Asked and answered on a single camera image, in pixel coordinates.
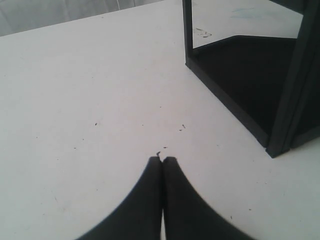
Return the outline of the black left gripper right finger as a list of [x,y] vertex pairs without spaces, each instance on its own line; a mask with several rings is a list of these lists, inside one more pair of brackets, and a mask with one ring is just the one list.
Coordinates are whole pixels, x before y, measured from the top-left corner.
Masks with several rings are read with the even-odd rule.
[[175,157],[162,162],[163,211],[168,240],[251,240],[196,192]]

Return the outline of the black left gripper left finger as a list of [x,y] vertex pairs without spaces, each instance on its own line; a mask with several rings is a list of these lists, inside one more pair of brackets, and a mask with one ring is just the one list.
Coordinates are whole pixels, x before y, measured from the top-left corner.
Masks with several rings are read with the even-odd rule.
[[159,157],[152,156],[121,204],[79,239],[159,240],[163,211],[162,180],[162,162]]

